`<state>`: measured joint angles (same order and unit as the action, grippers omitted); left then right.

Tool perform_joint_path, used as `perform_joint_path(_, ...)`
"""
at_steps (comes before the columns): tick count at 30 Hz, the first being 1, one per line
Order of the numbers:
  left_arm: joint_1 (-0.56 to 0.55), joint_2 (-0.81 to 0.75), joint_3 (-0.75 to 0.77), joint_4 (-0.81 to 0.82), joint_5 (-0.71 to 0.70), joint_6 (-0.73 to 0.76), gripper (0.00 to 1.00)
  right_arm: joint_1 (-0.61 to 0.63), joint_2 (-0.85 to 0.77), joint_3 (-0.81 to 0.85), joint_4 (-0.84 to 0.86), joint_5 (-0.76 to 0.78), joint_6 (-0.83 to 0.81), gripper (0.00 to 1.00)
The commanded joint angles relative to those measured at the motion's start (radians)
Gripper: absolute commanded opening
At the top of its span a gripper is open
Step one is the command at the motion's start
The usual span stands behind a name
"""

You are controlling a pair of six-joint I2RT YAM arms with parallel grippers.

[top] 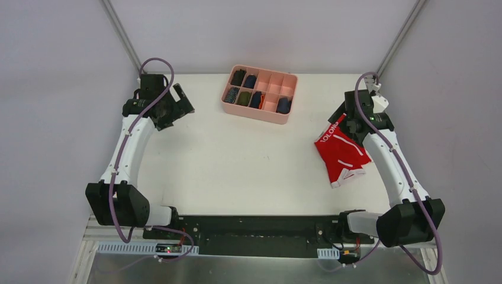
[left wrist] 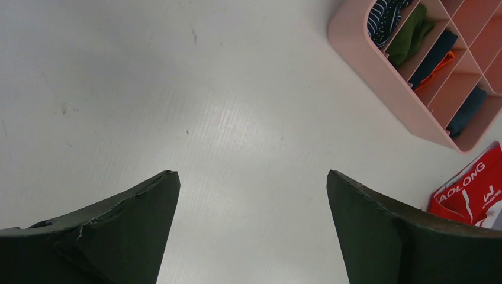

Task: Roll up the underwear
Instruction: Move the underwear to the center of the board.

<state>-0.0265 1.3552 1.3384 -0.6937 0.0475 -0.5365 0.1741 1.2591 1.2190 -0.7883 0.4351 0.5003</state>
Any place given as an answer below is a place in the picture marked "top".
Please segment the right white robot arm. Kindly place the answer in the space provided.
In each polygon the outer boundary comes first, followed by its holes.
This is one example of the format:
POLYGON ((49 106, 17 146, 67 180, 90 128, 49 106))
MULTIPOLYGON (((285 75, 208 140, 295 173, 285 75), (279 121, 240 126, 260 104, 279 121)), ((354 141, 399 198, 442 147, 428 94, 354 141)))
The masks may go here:
POLYGON ((390 209, 383 214, 341 212, 336 235, 349 243, 364 234, 378 238, 386 247, 431 241, 445 206, 418 183, 399 148, 393 123, 385 112, 374 111, 373 97, 367 89, 345 92, 344 102, 329 122, 341 119, 342 133, 369 154, 385 185, 390 209))

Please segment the red underwear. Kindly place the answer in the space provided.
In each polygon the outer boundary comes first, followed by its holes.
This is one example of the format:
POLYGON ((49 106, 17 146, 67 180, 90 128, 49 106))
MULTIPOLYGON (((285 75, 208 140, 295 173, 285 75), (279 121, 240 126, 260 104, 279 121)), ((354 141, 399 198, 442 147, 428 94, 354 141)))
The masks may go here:
POLYGON ((351 180, 366 175, 364 165, 371 162, 366 150, 342 133, 343 113, 329 124, 314 145, 324 161, 332 188, 341 187, 351 180))

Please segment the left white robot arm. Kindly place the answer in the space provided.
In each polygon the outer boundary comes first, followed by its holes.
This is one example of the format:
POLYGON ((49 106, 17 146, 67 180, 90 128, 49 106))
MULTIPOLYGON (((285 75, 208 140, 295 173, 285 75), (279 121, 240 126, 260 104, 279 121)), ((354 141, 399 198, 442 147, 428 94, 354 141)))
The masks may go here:
POLYGON ((177 215, 176 208, 155 205, 138 189, 140 165, 149 138, 194 112, 178 83, 172 86, 178 99, 167 92, 152 108, 148 108, 167 85, 165 75, 143 74, 140 87, 123 105, 120 137, 111 161, 99 181, 89 183, 85 191, 100 225, 113 225, 116 220, 123 227, 158 226, 158 232, 166 239, 174 239, 180 233, 181 224, 173 219, 177 215))

